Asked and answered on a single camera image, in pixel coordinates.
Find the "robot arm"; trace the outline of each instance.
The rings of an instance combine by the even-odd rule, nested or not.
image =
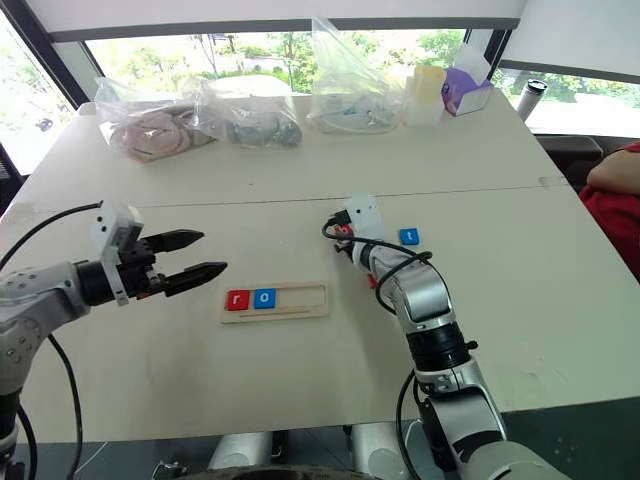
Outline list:
[[[0,278],[0,458],[13,451],[20,392],[51,332],[93,306],[113,300],[125,305],[129,298],[160,292],[175,295],[212,280],[227,266],[202,263],[176,275],[157,273],[156,253],[184,248],[204,234],[176,230],[138,239],[142,227],[134,209],[105,203],[92,227],[100,260],[26,268]]]
[[[354,237],[383,240],[382,218],[373,197],[354,195],[330,224]],[[456,323],[446,283],[427,261],[382,245],[340,240],[338,251],[378,281],[415,362],[418,386],[427,395],[418,405],[436,464],[464,479],[566,479],[522,445],[506,441],[502,417],[476,359]]]

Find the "black cable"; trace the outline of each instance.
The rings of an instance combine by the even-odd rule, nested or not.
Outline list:
[[[18,407],[18,418],[22,424],[24,434],[27,436],[27,443],[29,444],[29,480],[36,479],[36,471],[38,470],[38,444],[36,443],[36,436],[33,434],[33,427],[27,416],[27,412],[24,411],[22,405]]]
[[[76,384],[76,377],[73,374],[73,367],[71,367],[71,362],[69,361],[69,357],[64,352],[56,338],[52,333],[47,337],[55,348],[56,352],[60,356],[62,363],[64,364],[64,369],[67,371],[67,376],[69,377],[69,385],[71,386],[71,396],[73,397],[73,410],[76,416],[76,454],[73,458],[73,463],[69,468],[69,473],[67,474],[67,480],[73,480],[73,476],[78,469],[78,465],[80,464],[80,456],[82,455],[82,412],[80,411],[80,397],[78,395],[78,385]]]
[[[400,245],[395,245],[393,243],[385,242],[383,240],[374,240],[372,238],[365,237],[352,237],[351,235],[337,235],[334,233],[327,232],[327,228],[334,225],[331,220],[327,221],[322,227],[322,235],[325,238],[330,238],[331,240],[345,240],[348,242],[359,242],[359,243],[368,243],[369,245],[378,245],[379,247],[387,247],[393,250],[397,250],[402,253],[406,253],[407,255],[414,256],[416,252],[413,250],[409,250],[408,248],[401,247]]]
[[[2,260],[0,260],[0,270],[4,268],[4,266],[7,264],[9,259],[15,255],[15,253],[20,249],[20,247],[22,247],[22,245],[26,243],[27,240],[29,240],[31,237],[33,237],[36,233],[38,233],[47,225],[50,225],[56,220],[60,220],[61,218],[66,217],[67,215],[71,215],[78,212],[84,212],[85,210],[93,210],[94,208],[100,208],[101,205],[102,205],[102,202],[90,203],[88,205],[82,205],[80,207],[70,208],[69,210],[65,210],[64,212],[56,213],[54,216],[47,218],[45,221],[39,223],[38,225],[33,227],[31,230],[29,230],[27,233],[25,233],[22,236],[22,238],[20,238],[20,240],[18,240],[16,244],[9,249],[9,251],[4,255],[4,257],[2,257]]]
[[[378,300],[378,303],[382,306],[382,308],[384,308],[387,312],[393,313],[394,315],[396,314],[396,311],[394,310],[394,308],[390,307],[389,305],[387,305],[387,302],[382,300],[381,292],[382,292],[382,285],[384,285],[384,282],[389,280],[392,276],[398,273],[398,271],[402,270],[404,267],[415,262],[416,260],[421,260],[423,263],[431,265],[428,262],[428,260],[432,256],[433,255],[431,254],[431,252],[422,252],[418,254],[414,253],[412,257],[407,258],[404,262],[400,262],[398,265],[393,267],[391,270],[389,270],[387,273],[385,273],[382,276],[382,278],[378,281],[378,284],[376,285],[376,300]]]
[[[420,407],[422,402],[420,401],[420,394],[418,393],[418,379],[413,379],[413,401],[416,402],[416,405]]]
[[[407,450],[407,446],[404,443],[404,439],[402,438],[402,404],[404,403],[404,396],[409,389],[409,385],[411,381],[414,380],[415,374],[413,370],[407,377],[407,379],[402,384],[402,388],[400,389],[400,393],[398,394],[398,402],[396,403],[396,439],[398,441],[398,447],[400,448],[400,455],[402,455],[402,460],[404,460],[404,464],[407,466],[407,471],[409,472],[409,476],[412,480],[421,480],[420,475],[416,472],[416,469],[411,462],[411,458],[409,458],[409,452]]]
[[[376,285],[376,290],[375,290],[376,300],[378,301],[380,306],[384,308],[387,312],[393,313],[395,315],[396,311],[392,307],[390,307],[384,300],[382,300],[382,293],[381,293],[382,285],[384,284],[384,282],[389,280],[393,275],[398,273],[399,270],[402,270],[404,267],[406,267],[410,263],[415,262],[416,260],[421,260],[423,263],[431,265],[428,262],[428,260],[433,256],[433,254],[431,252],[416,253],[413,250],[409,250],[408,248],[401,247],[400,245],[396,245],[394,243],[385,242],[383,240],[374,240],[372,238],[366,238],[366,237],[355,237],[351,235],[338,235],[338,234],[329,233],[327,232],[327,228],[334,225],[332,220],[333,219],[329,219],[327,223],[325,223],[324,226],[322,227],[322,235],[326,238],[329,238],[331,240],[368,243],[369,245],[387,247],[392,250],[396,250],[398,252],[406,253],[407,255],[410,256],[410,258],[408,258],[404,262],[399,263],[398,265],[393,267],[391,270],[389,270],[386,274],[384,274],[382,278],[378,281],[378,284]]]
[[[20,240],[18,240],[16,244],[13,247],[11,247],[9,251],[2,257],[2,260],[0,260],[0,270],[2,270],[5,267],[5,265],[9,262],[11,257],[15,255],[15,253],[20,249],[20,247],[22,247],[27,242],[27,240],[29,240],[31,237],[33,237],[36,233],[38,233],[40,230],[42,230],[46,226],[51,225],[56,220],[60,220],[61,218],[64,218],[68,215],[84,212],[86,210],[93,210],[96,208],[100,208],[101,205],[102,205],[102,202],[90,203],[88,205],[82,205],[79,207],[70,208],[68,210],[64,210],[60,213],[57,213],[52,217],[47,218],[43,222],[39,223],[38,225],[33,227],[31,230],[29,230],[27,233],[25,233],[20,238]],[[69,385],[71,387],[71,396],[73,397],[73,409],[74,409],[75,419],[76,419],[76,452],[73,459],[73,463],[71,464],[71,468],[69,469],[69,473],[67,474],[67,479],[72,480],[78,468],[78,464],[80,463],[80,456],[82,455],[82,411],[80,409],[80,397],[78,395],[78,385],[76,384],[76,378],[75,378],[75,375],[73,374],[73,367],[71,366],[71,362],[69,361],[69,358],[67,357],[67,354],[65,353],[64,349],[60,346],[60,344],[58,343],[56,338],[53,336],[53,334],[49,334],[47,338],[53,345],[53,348],[55,349],[55,351],[60,356],[60,360],[62,360],[64,368],[67,372],[67,376],[69,377]],[[25,429],[25,434],[27,435],[27,439],[29,440],[29,455],[32,458],[36,459],[35,462],[32,463],[33,466],[29,468],[29,479],[31,479],[31,478],[35,478],[35,470],[37,466],[36,439],[35,439],[35,435],[33,434],[33,429],[31,429],[31,424],[29,423],[29,419],[26,417],[26,414],[24,413],[24,411],[22,412],[22,414],[24,415],[24,419],[20,417],[20,421],[22,422],[22,426]],[[29,431],[31,432],[31,438],[29,438],[29,433],[27,431],[27,426],[25,425],[25,423],[26,425],[28,425]],[[32,448],[31,448],[32,443],[34,445],[33,452],[35,453],[35,457],[33,456],[33,453],[32,453]]]

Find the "person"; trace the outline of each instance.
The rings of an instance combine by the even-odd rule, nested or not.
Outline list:
[[[580,199],[640,282],[640,142],[594,167]]]

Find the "white container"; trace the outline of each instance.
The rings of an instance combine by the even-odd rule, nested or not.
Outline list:
[[[414,76],[407,78],[404,107],[407,127],[433,127],[440,123],[444,112],[441,92],[445,77],[443,69],[416,67]]]

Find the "person's arm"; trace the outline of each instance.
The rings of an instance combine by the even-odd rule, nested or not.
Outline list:
[[[587,184],[610,192],[640,195],[640,152],[612,153],[589,172]]]

